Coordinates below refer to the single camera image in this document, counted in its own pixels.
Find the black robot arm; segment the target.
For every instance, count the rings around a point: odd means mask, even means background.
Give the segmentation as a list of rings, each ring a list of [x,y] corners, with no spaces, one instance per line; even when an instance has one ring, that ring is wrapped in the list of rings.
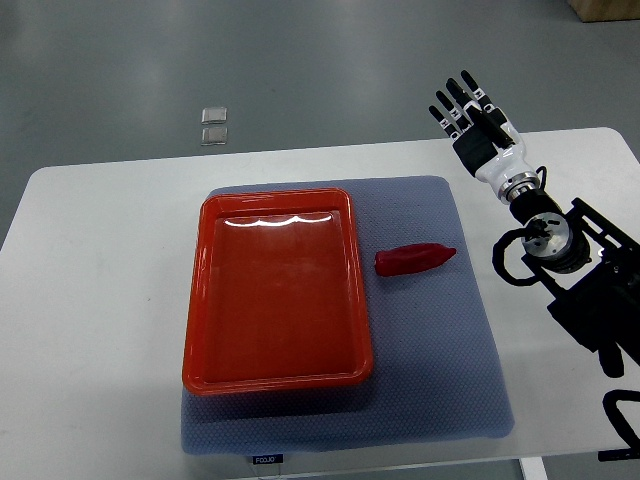
[[[492,247],[495,273],[514,287],[540,285],[551,318],[620,379],[639,361],[639,244],[586,201],[562,208],[523,135],[469,71],[448,78],[429,112],[464,169],[488,185],[517,227]]]

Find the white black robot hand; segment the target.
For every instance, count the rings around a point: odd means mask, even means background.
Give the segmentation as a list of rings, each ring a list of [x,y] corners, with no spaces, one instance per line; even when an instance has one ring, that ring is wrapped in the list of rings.
[[[468,130],[461,134],[434,105],[429,106],[429,112],[445,134],[456,139],[453,149],[463,166],[488,184],[500,201],[513,201],[524,191],[536,189],[537,174],[525,160],[526,146],[519,132],[505,116],[499,121],[501,113],[467,70],[461,71],[461,78],[473,98],[453,78],[446,81],[446,89],[474,126],[468,129],[468,119],[441,90],[436,91],[436,98],[457,127]]]

